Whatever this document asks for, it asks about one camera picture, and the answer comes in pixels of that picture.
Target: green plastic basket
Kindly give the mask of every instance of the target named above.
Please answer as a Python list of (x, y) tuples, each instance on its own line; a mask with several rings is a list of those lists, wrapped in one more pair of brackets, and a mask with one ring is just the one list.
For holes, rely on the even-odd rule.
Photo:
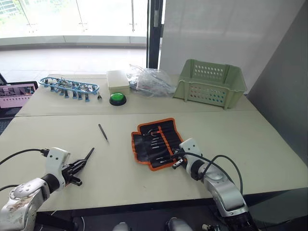
[(189, 59), (180, 75), (175, 98), (232, 108), (247, 90), (237, 66)]

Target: white tile floor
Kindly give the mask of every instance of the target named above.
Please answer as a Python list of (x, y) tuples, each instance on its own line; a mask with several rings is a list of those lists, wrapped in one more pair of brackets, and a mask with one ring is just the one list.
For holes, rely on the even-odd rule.
[(38, 81), (48, 74), (105, 74), (129, 64), (146, 66), (146, 49), (41, 49), (0, 51), (7, 82)]

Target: clear plastic bag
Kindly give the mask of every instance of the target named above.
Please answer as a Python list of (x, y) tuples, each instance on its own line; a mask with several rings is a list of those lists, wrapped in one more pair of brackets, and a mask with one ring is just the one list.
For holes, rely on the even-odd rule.
[(163, 70), (130, 65), (126, 74), (130, 88), (142, 95), (172, 96), (175, 92), (176, 86), (171, 84), (170, 76)]

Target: orange trim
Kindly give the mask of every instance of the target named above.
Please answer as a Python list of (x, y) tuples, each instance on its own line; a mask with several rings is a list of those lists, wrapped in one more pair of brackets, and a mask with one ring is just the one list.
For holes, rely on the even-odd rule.
[[(180, 136), (180, 134), (179, 134), (178, 131), (177, 131), (177, 127), (176, 127), (176, 125), (175, 125), (175, 120), (174, 120), (174, 118), (161, 119), (161, 120), (157, 120), (157, 121), (153, 121), (153, 122), (149, 122), (149, 123), (139, 124), (139, 125), (138, 125), (138, 132), (135, 132), (135, 131), (134, 131), (134, 132), (131, 133), (131, 147), (132, 147), (132, 150), (133, 150), (133, 153), (134, 153), (134, 157), (135, 157), (136, 162), (138, 162), (138, 163), (140, 163), (140, 164), (143, 164), (143, 165), (148, 165), (151, 171), (157, 171), (157, 170), (161, 170), (161, 169), (166, 168), (166, 167), (171, 167), (171, 166), (175, 163), (175, 161), (174, 161), (174, 162), (171, 162), (171, 163), (169, 163), (169, 164), (160, 166), (160, 167), (155, 167), (155, 168), (152, 167), (150, 161), (144, 161), (144, 162), (139, 161), (139, 160), (137, 159), (137, 152), (136, 152), (136, 149), (135, 149), (135, 143), (134, 143), (134, 137), (133, 137), (133, 136), (134, 136), (134, 135), (142, 135), (141, 129), (140, 129), (142, 126), (150, 125), (150, 124), (156, 124), (156, 123), (161, 123), (161, 122), (166, 122), (166, 121), (170, 121), (170, 120), (173, 121), (174, 131), (175, 131), (176, 134), (178, 135), (178, 138), (180, 139), (181, 142), (183, 142), (182, 137)], [(165, 144), (166, 144), (166, 146), (167, 146), (167, 149), (168, 149), (170, 155), (173, 155), (173, 152), (172, 152), (172, 150), (170, 149), (169, 143), (167, 142), (167, 140), (166, 140), (166, 138), (165, 138), (165, 135), (164, 135), (164, 133), (163, 133), (162, 130), (161, 130), (161, 127), (158, 126), (158, 129), (159, 129), (159, 132), (161, 133), (161, 135), (162, 135), (162, 137), (163, 137), (163, 140), (164, 140), (164, 142), (165, 142)]]

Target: beige table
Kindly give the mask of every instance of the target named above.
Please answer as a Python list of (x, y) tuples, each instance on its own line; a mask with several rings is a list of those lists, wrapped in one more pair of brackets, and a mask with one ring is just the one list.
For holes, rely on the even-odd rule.
[[(168, 117), (175, 118), (183, 139), (196, 139), (206, 157), (225, 154), (237, 163), (244, 194), (308, 186), (306, 165), (256, 110), (16, 117), (0, 136), (0, 159), (27, 148), (59, 147), (70, 151), (70, 161), (74, 161), (95, 147), (78, 175), (83, 185), (69, 185), (53, 193), (41, 210), (211, 197), (202, 183), (191, 179), (182, 168), (152, 172), (135, 162), (131, 132), (136, 131), (138, 124)], [(98, 123), (102, 124), (109, 144)], [(38, 152), (12, 158), (0, 167), (0, 185), (42, 177), (45, 160)], [(233, 166), (225, 160), (218, 163), (239, 185)], [(9, 189), (0, 192), (0, 205), (7, 202), (8, 192)]]
[[(205, 103), (184, 102), (181, 99), (167, 97), (145, 97), (137, 93), (126, 95), (127, 103), (121, 107), (109, 103), (109, 89), (106, 75), (65, 75), (67, 79), (98, 84), (102, 101), (97, 100), (97, 95), (90, 94), (90, 102), (70, 98), (65, 99), (50, 88), (40, 86), (31, 97), (31, 100), (19, 111), (17, 116), (63, 116), (63, 115), (103, 115), (103, 114), (145, 114), (145, 113), (179, 113), (179, 112), (223, 112), (222, 107)], [(171, 76), (177, 82), (178, 76)], [(237, 105), (228, 109), (230, 111), (256, 110), (246, 99), (241, 97)]]

